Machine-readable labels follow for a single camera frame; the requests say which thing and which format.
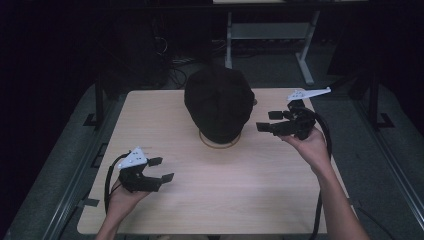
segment floor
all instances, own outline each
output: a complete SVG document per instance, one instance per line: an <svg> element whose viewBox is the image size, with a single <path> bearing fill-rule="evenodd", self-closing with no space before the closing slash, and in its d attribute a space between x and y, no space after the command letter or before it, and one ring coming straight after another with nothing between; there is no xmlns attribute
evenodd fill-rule
<svg viewBox="0 0 424 240"><path fill-rule="evenodd" d="M315 79L313 86L303 82L294 52L290 50L275 55L235 58L233 68L243 72L252 88L319 89L340 78L326 74L333 49L331 45L320 44L311 48L307 62ZM223 64L222 57L214 60ZM201 67L201 64L193 63L178 69L189 76ZM313 98L312 103L315 111L330 126L334 159L358 217L372 239L390 239L378 224L388 229L396 239L424 239L424 226L420 226L416 217L419 213L414 212L412 207L418 203L422 210L419 199L424 199L423 138L402 113L396 97L384 86L379 87L379 113L387 114L394 127L374 131L367 121L368 95L361 100L352 100L348 96L351 85L352 82L348 82L330 94ZM178 86L170 80L162 89L176 89ZM104 98L105 120L96 130L93 126L84 126L87 116L95 112L94 86L87 89L5 240L94 238L79 234L76 226L97 174L96 166L107 148L125 97L121 94L115 100ZM410 186L405 186L398 180L400 178L405 178ZM405 189L412 189L418 200L408 200ZM378 224L359 208L371 214ZM306 238L308 236L295 234L284 236L284 239ZM327 236L319 235L318 239L327 239Z"/></svg>

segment table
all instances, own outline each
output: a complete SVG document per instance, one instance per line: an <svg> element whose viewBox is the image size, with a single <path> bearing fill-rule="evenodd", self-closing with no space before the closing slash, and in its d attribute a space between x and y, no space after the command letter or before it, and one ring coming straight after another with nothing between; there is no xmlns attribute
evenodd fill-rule
<svg viewBox="0 0 424 240"><path fill-rule="evenodd" d="M286 110L294 89L253 89L258 103L239 141L226 149L206 146L185 105L183 90L133 91L104 155L90 199L78 224L95 234L105 217L103 191L108 167L121 154L141 146L147 158L163 163L146 167L146 176L175 173L137 205L119 232L132 234L284 234L311 233L319 185L309 165L287 143L258 132L268 111ZM305 105L313 109L311 102ZM341 181L337 166L333 166ZM119 171L115 169L112 182ZM320 233L325 233L321 217Z"/></svg>

